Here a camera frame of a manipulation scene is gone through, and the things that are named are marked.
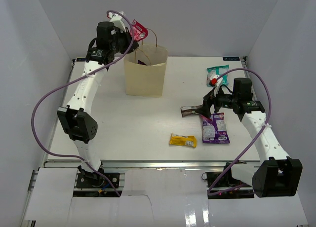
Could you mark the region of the red candy packet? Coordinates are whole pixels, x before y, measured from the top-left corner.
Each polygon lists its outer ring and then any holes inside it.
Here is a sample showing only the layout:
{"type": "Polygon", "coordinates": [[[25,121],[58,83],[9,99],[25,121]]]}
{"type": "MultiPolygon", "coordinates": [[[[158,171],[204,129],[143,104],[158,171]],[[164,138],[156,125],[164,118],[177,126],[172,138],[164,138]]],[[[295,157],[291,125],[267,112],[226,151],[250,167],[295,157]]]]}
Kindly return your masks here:
{"type": "Polygon", "coordinates": [[[133,36],[134,41],[139,42],[144,40],[148,36],[149,32],[146,27],[134,19],[131,23],[130,34],[133,36]]]}

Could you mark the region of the brown chocolate bar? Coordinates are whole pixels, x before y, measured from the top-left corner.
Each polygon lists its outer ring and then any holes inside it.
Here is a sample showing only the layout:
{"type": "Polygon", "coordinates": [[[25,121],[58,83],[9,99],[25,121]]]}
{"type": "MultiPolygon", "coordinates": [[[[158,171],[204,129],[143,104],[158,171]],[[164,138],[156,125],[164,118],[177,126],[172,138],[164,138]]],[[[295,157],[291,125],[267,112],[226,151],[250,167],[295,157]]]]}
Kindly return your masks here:
{"type": "Polygon", "coordinates": [[[186,117],[189,115],[199,115],[197,110],[199,110],[200,108],[201,108],[201,105],[200,106],[183,106],[180,108],[181,115],[182,117],[186,117]]]}

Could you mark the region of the beige paper bag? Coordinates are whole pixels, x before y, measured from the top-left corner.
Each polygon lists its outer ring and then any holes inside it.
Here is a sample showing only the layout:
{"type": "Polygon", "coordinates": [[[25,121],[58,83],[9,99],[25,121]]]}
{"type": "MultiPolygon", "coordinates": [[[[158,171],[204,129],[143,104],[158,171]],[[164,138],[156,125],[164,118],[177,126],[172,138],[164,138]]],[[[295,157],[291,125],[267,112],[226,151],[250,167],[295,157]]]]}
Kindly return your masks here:
{"type": "Polygon", "coordinates": [[[161,98],[168,59],[168,50],[158,44],[140,43],[124,57],[125,92],[127,95],[161,98]]]}

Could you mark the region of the yellow snack bar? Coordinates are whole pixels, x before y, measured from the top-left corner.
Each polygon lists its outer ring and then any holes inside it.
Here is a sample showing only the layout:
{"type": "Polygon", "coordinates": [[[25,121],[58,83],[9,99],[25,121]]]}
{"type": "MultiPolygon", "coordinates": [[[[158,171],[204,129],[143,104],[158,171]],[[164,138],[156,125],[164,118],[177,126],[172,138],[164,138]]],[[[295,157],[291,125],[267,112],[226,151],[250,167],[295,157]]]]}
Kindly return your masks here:
{"type": "Polygon", "coordinates": [[[197,140],[195,136],[183,136],[172,133],[170,136],[169,145],[196,148],[197,140]]]}

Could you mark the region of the purple snack bag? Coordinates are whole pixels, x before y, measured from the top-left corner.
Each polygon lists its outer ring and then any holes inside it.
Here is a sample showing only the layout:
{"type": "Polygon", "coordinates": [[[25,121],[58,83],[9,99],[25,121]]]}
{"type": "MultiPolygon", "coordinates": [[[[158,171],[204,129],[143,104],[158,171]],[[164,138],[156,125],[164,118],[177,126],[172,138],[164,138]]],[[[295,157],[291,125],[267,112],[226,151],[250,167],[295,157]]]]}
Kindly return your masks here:
{"type": "Polygon", "coordinates": [[[137,61],[137,64],[139,64],[139,65],[145,65],[145,66],[147,65],[147,64],[145,64],[145,63],[144,63],[143,61],[141,61],[141,60],[138,60],[138,61],[137,61]]]}

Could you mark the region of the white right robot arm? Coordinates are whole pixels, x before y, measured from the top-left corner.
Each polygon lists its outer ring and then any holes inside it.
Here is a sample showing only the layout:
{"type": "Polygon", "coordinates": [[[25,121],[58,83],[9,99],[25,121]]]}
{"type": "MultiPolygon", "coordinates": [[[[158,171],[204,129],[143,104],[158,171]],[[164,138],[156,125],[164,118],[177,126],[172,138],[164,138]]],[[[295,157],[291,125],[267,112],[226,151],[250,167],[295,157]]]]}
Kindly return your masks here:
{"type": "Polygon", "coordinates": [[[252,82],[249,78],[236,78],[232,94],[225,94],[221,88],[222,79],[211,79],[214,88],[204,96],[199,108],[200,115],[210,116],[210,108],[218,112],[220,108],[232,109],[248,131],[252,141],[235,160],[210,185],[208,195],[223,177],[223,182],[234,187],[240,181],[252,187],[258,197],[294,196],[297,191],[303,165],[292,159],[282,148],[269,125],[270,112],[265,111],[260,101],[253,99],[252,82]],[[260,166],[255,168],[242,163],[240,158],[254,146],[260,158],[260,166]]]}

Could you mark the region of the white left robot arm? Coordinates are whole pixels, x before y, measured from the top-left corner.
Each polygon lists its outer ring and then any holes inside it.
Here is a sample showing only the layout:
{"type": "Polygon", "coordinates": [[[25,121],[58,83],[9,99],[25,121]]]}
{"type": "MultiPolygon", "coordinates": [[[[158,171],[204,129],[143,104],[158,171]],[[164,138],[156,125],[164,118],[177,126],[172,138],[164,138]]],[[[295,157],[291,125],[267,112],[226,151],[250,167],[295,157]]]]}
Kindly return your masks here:
{"type": "Polygon", "coordinates": [[[94,97],[105,74],[102,66],[109,68],[117,53],[131,53],[138,47],[132,41],[132,36],[124,23],[106,21],[100,22],[96,28],[97,36],[87,50],[83,80],[79,82],[72,98],[65,107],[60,107],[57,115],[64,132],[74,142],[80,157],[83,158],[81,169],[89,172],[87,181],[93,187],[99,187],[104,182],[104,174],[99,172],[101,160],[97,151],[91,145],[97,133],[97,121],[91,115],[94,97]]]}

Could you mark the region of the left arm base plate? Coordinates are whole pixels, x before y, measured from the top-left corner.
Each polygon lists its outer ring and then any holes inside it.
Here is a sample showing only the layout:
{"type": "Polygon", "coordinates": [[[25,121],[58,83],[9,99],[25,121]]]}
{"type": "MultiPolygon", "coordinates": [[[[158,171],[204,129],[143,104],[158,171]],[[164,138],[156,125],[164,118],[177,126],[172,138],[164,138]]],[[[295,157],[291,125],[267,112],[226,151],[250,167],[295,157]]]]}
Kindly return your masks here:
{"type": "MultiPolygon", "coordinates": [[[[110,188],[111,185],[109,182],[99,174],[95,172],[89,172],[82,169],[81,165],[78,167],[78,176],[76,188],[84,189],[84,188],[110,188]]],[[[98,170],[100,173],[105,175],[114,185],[115,188],[119,187],[119,177],[120,173],[104,173],[102,168],[98,170]]]]}

